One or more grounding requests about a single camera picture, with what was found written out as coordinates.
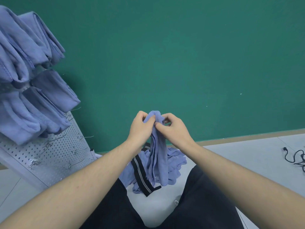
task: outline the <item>person's right arm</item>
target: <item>person's right arm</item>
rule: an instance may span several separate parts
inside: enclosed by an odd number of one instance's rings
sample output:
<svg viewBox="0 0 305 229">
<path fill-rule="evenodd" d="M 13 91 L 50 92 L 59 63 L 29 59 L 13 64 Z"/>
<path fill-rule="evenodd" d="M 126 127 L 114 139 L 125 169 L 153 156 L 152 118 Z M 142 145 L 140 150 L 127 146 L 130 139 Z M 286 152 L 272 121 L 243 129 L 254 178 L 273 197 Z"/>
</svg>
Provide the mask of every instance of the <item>person's right arm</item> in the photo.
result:
<svg viewBox="0 0 305 229">
<path fill-rule="evenodd" d="M 163 115 L 164 126 L 155 123 L 174 146 L 192 159 L 218 188 L 259 228 L 305 228 L 305 198 L 249 169 L 199 146 L 181 119 Z"/>
</svg>

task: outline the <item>pegboard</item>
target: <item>pegboard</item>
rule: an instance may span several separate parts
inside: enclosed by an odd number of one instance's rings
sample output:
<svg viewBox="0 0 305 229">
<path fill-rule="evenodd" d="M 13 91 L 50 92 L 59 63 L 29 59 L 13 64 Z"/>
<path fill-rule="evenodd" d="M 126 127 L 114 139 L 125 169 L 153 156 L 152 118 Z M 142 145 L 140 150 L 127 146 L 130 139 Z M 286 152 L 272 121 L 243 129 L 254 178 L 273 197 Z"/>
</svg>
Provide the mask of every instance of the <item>pegboard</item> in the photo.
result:
<svg viewBox="0 0 305 229">
<path fill-rule="evenodd" d="M 11 84 L 0 84 L 0 93 L 16 90 Z M 71 126 L 61 134 L 37 138 L 23 146 L 0 133 L 0 162 L 44 190 L 96 160 L 95 152 L 90 151 L 71 112 L 66 118 Z"/>
</svg>

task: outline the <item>hand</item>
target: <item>hand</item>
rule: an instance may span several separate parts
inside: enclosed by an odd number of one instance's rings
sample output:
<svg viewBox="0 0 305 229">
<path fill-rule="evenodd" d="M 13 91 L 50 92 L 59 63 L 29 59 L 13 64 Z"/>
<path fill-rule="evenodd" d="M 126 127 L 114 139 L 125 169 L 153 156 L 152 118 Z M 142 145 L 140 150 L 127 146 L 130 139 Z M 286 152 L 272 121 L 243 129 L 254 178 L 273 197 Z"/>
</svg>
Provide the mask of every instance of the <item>hand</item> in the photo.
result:
<svg viewBox="0 0 305 229">
<path fill-rule="evenodd" d="M 165 123 L 170 122 L 170 124 L 165 126 L 156 122 L 155 127 L 174 146 L 182 151 L 185 151 L 186 147 L 190 144 L 196 144 L 181 119 L 171 113 L 166 113 L 162 116 L 165 117 Z"/>
<path fill-rule="evenodd" d="M 139 111 L 130 127 L 127 141 L 130 141 L 133 146 L 136 146 L 136 149 L 139 149 L 143 144 L 145 144 L 153 130 L 153 124 L 156 117 L 152 116 L 146 123 L 143 123 L 143 120 L 147 115 L 146 112 Z"/>
</svg>

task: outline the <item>folded blue towel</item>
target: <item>folded blue towel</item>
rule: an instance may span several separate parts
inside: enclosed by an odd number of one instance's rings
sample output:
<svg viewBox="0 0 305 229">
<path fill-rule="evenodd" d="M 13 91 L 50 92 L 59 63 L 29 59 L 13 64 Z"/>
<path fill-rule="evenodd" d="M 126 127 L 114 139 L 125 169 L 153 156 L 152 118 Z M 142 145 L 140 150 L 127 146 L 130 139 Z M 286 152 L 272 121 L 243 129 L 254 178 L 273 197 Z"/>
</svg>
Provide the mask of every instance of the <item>folded blue towel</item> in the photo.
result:
<svg viewBox="0 0 305 229">
<path fill-rule="evenodd" d="M 164 123 L 164 117 L 161 116 L 159 111 L 151 111 L 144 122 L 147 122 L 153 115 L 156 116 L 156 122 Z M 155 127 L 153 127 L 151 134 L 150 150 L 141 151 L 139 157 L 146 178 L 152 186 L 155 183 L 160 183 L 162 186 L 174 185 L 181 175 L 179 172 L 181 165 L 187 163 L 185 155 L 180 150 L 166 147 L 164 136 Z M 119 179 L 125 187 L 133 183 L 133 192 L 139 194 L 142 193 L 142 190 L 137 183 L 134 172 L 135 170 L 130 162 L 120 174 Z"/>
<path fill-rule="evenodd" d="M 25 83 L 29 77 L 24 60 L 0 31 L 0 82 Z"/>
<path fill-rule="evenodd" d="M 0 31 L 30 67 L 48 62 L 41 49 L 43 42 L 23 20 L 5 6 L 0 6 L 0 26 Z"/>
<path fill-rule="evenodd" d="M 81 101 L 54 70 L 45 70 L 31 81 L 34 87 L 42 90 L 52 103 L 63 112 L 71 111 Z"/>
<path fill-rule="evenodd" d="M 43 20 L 35 12 L 19 15 L 19 18 L 23 20 L 33 30 L 35 35 L 43 42 L 41 49 L 49 58 L 51 66 L 55 65 L 65 57 L 63 55 L 65 52 L 64 48 L 60 45 Z"/>
<path fill-rule="evenodd" d="M 20 99 L 24 103 L 25 107 L 35 116 L 41 124 L 45 125 L 44 130 L 41 132 L 40 137 L 46 137 L 48 134 L 56 133 L 60 130 L 60 127 L 55 122 L 51 121 L 48 117 L 46 117 L 42 112 L 40 112 L 28 99 L 22 94 L 19 94 Z"/>
<path fill-rule="evenodd" d="M 29 87 L 23 92 L 23 95 L 31 104 L 33 104 L 42 114 L 44 114 L 56 125 L 48 125 L 49 132 L 55 132 L 54 134 L 60 134 L 62 131 L 70 127 L 71 123 L 67 121 L 64 113 L 59 110 L 52 102 L 36 87 Z"/>
<path fill-rule="evenodd" d="M 45 129 L 23 104 L 19 92 L 0 95 L 0 112 L 0 132 L 18 145 L 37 138 Z"/>
</svg>

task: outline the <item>person's leg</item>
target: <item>person's leg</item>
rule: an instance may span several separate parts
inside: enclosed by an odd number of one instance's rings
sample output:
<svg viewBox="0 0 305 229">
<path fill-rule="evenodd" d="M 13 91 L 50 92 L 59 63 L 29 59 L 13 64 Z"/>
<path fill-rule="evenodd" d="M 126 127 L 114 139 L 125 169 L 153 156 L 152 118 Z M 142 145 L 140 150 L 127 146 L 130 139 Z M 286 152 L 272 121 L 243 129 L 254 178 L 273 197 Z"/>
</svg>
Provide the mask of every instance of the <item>person's leg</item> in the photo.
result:
<svg viewBox="0 0 305 229">
<path fill-rule="evenodd" d="M 130 203 L 126 188 L 118 179 L 80 228 L 141 229 L 146 227 Z"/>
<path fill-rule="evenodd" d="M 178 206 L 158 228 L 243 229 L 234 204 L 196 165 Z"/>
</svg>

